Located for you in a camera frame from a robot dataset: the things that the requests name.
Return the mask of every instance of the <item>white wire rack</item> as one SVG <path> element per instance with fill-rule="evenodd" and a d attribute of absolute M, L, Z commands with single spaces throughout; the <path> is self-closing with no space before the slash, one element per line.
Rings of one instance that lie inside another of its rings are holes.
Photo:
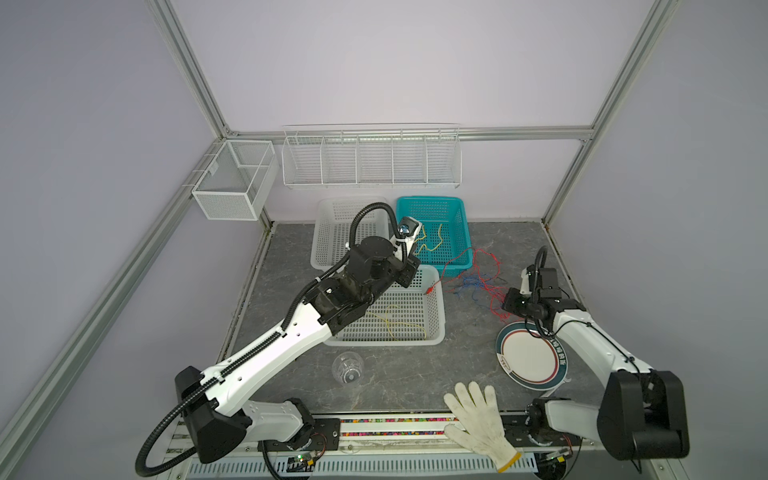
<path fill-rule="evenodd" d="M 291 188 L 457 187 L 458 128 L 286 134 L 283 182 Z"/>
<path fill-rule="evenodd" d="M 258 220 L 279 170 L 271 141 L 225 141 L 192 194 L 211 220 Z"/>

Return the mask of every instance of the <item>yellow string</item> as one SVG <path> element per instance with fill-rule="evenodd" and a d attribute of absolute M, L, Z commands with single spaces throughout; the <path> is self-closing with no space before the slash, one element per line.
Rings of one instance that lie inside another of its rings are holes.
<path fill-rule="evenodd" d="M 438 247 L 440 247 L 442 245 L 442 235 L 440 234 L 441 230 L 442 230 L 442 223 L 440 224 L 440 227 L 437 229 L 437 236 L 440 239 L 440 243 L 438 243 L 437 245 L 435 245 L 432 248 L 427 247 L 426 243 L 422 243 L 422 245 L 419 247 L 419 251 L 416 252 L 416 255 L 419 255 L 422 252 L 422 250 L 424 250 L 425 248 L 427 249 L 427 251 L 430 251 L 430 252 L 434 252 L 435 250 L 437 250 Z M 427 230 L 424 229 L 424 237 L 419 238 L 419 240 L 423 240 L 423 239 L 426 238 L 426 236 L 427 236 L 426 232 L 427 232 Z"/>
<path fill-rule="evenodd" d="M 407 326 L 414 326 L 416 328 L 420 328 L 424 332 L 424 340 L 427 339 L 427 330 L 421 325 L 416 325 L 415 323 L 406 323 L 406 322 L 390 322 L 386 317 L 389 312 L 389 309 L 393 307 L 400 308 L 400 305 L 388 305 L 384 309 L 384 316 L 376 315 L 374 312 L 369 312 L 369 313 L 373 316 L 379 317 L 380 319 L 384 320 L 384 323 L 386 324 L 386 329 L 393 340 L 397 340 L 397 338 L 395 338 L 395 334 L 392 333 L 392 329 L 390 328 L 390 325 L 407 325 Z"/>

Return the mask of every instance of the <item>white wall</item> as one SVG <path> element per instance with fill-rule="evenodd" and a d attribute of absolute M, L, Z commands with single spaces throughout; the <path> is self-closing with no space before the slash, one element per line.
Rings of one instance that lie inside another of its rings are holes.
<path fill-rule="evenodd" d="M 691 479 L 764 478 L 768 5 L 683 2 L 552 227 L 614 338 L 682 378 Z"/>
<path fill-rule="evenodd" d="M 395 205 L 405 195 L 445 195 L 464 200 L 467 217 L 541 218 L 581 143 L 578 140 L 468 141 L 462 144 L 458 188 L 289 189 L 282 178 L 267 198 L 274 220 L 315 220 L 322 199 L 378 195 Z"/>
<path fill-rule="evenodd" d="M 139 0 L 3 2 L 0 65 L 2 429 L 212 134 Z"/>
<path fill-rule="evenodd" d="M 216 361 L 259 240 L 258 222 L 208 220 L 193 204 L 16 479 L 136 478 L 139 447 L 177 404 L 176 374 Z"/>
<path fill-rule="evenodd" d="M 235 131 L 591 124 L 653 0 L 175 0 Z"/>

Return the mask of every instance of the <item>white work glove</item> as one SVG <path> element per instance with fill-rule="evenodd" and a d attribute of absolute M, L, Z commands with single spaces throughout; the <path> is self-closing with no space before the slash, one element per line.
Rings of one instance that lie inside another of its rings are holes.
<path fill-rule="evenodd" d="M 467 450 L 491 457 L 499 473 L 518 461 L 522 454 L 504 438 L 502 416 L 498 413 L 493 386 L 485 387 L 483 398 L 477 382 L 469 383 L 469 392 L 463 383 L 457 383 L 456 396 L 446 393 L 443 399 L 467 430 L 464 432 L 456 425 L 446 425 L 446 437 Z"/>

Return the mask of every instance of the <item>plate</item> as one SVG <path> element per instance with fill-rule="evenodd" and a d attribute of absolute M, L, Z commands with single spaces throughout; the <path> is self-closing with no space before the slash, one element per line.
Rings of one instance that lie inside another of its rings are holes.
<path fill-rule="evenodd" d="M 535 326 L 529 323 L 531 331 Z M 533 337 L 524 322 L 510 323 L 496 337 L 496 357 L 510 378 L 531 390 L 551 390 L 565 380 L 568 358 L 557 340 Z"/>

